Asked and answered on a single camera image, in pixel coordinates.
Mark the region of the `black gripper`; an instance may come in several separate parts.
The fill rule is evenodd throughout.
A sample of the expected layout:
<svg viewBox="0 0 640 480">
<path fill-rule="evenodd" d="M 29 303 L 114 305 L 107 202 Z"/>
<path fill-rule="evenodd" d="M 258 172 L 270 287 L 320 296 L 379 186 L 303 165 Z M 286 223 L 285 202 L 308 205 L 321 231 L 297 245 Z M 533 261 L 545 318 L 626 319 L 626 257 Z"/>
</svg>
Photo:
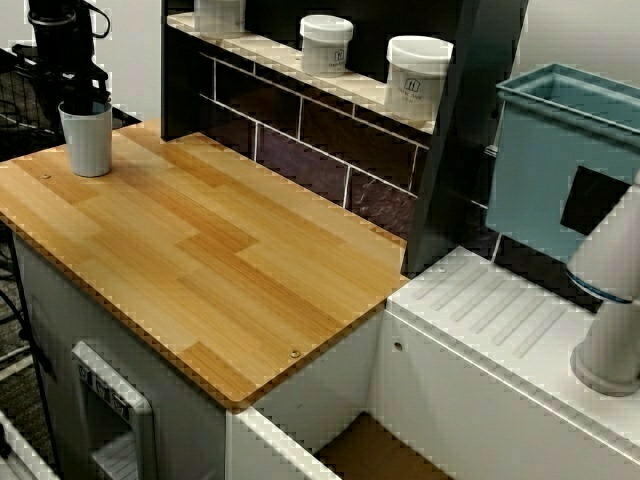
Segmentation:
<svg viewBox="0 0 640 480">
<path fill-rule="evenodd" d="M 111 93 L 106 88 L 107 73 L 92 60 L 95 34 L 90 22 L 35 22 L 36 45 L 15 44 L 12 52 L 19 63 L 42 75 L 63 78 L 72 75 L 76 86 L 63 88 L 61 110 L 70 115 L 90 115 L 93 101 L 100 104 L 111 102 Z"/>
</svg>

